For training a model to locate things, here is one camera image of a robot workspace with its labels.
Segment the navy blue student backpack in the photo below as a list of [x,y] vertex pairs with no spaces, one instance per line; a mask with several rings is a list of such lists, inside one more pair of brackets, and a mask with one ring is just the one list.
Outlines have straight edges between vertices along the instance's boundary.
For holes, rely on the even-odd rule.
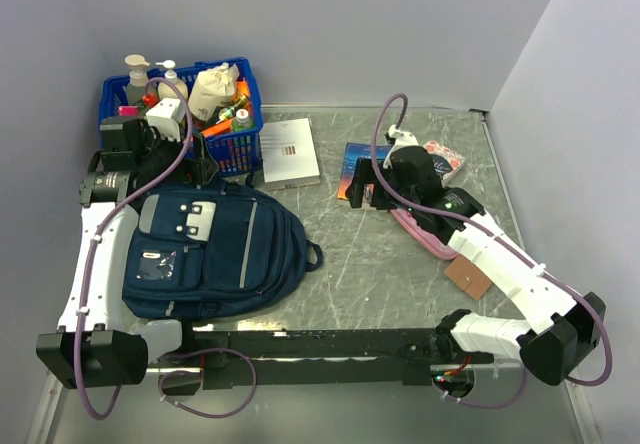
[[234,317],[272,306],[323,264],[300,219],[249,186],[161,185],[144,200],[122,298],[146,319]]

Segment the brown leather wallet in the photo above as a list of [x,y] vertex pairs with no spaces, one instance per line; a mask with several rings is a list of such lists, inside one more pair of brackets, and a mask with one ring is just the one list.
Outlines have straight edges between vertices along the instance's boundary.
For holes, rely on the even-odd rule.
[[461,291],[479,300],[492,286],[492,281],[470,260],[456,256],[445,270],[445,275]]

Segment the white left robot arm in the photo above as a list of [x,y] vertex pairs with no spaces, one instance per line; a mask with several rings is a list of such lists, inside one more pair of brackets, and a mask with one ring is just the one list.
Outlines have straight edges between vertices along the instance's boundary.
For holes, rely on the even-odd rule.
[[151,224],[160,184],[207,183],[217,170],[199,148],[186,156],[188,129],[177,117],[124,117],[100,124],[102,147],[79,186],[82,238],[65,309],[52,333],[39,335],[36,354],[67,389],[138,384],[165,356],[192,362],[198,342],[164,311],[145,318],[124,302],[126,271],[144,283],[177,276],[186,244],[174,250],[136,250],[134,235]]

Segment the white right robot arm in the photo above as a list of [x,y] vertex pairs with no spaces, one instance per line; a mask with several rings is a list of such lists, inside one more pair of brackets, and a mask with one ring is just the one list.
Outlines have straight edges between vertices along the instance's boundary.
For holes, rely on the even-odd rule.
[[377,210],[408,211],[419,228],[478,268],[522,315],[516,320],[451,313],[436,339],[444,360],[458,362],[476,352],[517,359],[537,379],[557,386],[606,341],[604,302],[593,292],[580,295],[555,282],[473,196],[442,184],[424,148],[395,149],[386,164],[358,158],[346,190],[350,206],[361,207],[366,193]]

